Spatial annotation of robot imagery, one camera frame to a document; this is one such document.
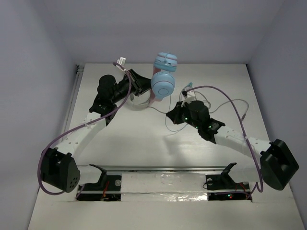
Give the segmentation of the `pink blue cat-ear headphones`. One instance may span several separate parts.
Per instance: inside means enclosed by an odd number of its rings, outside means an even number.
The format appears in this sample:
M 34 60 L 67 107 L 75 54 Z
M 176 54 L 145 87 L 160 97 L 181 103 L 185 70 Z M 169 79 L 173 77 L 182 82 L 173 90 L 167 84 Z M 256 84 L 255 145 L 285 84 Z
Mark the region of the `pink blue cat-ear headphones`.
M 153 63 L 149 105 L 170 96 L 175 88 L 172 72 L 177 70 L 177 57 L 171 53 L 159 52 Z

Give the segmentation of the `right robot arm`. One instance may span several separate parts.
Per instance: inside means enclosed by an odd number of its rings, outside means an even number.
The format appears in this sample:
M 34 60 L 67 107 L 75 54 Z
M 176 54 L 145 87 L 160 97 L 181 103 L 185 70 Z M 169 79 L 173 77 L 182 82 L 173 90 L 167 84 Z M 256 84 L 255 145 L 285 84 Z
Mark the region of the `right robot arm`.
M 226 188 L 233 188 L 241 182 L 264 182 L 281 191 L 299 169 L 284 141 L 248 138 L 225 123 L 211 118 L 208 107 L 201 101 L 177 102 L 166 116 L 176 125 L 186 123 L 196 128 L 206 141 L 252 158 L 252 163 L 242 168 L 235 168 L 235 163 L 225 167 L 218 181 L 222 181 Z

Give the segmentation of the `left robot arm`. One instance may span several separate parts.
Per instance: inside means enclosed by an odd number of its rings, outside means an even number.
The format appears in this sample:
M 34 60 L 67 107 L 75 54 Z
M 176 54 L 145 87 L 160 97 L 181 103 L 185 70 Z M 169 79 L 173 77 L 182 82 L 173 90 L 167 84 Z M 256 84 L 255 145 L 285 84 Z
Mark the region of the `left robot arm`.
M 132 69 L 125 70 L 119 82 L 110 74 L 102 76 L 97 96 L 83 122 L 60 135 L 62 142 L 55 139 L 43 150 L 37 170 L 40 188 L 52 196 L 70 193 L 85 184 L 103 188 L 105 169 L 94 164 L 77 166 L 76 160 L 92 139 L 110 124 L 131 95 L 141 96 L 150 90 L 151 79 Z

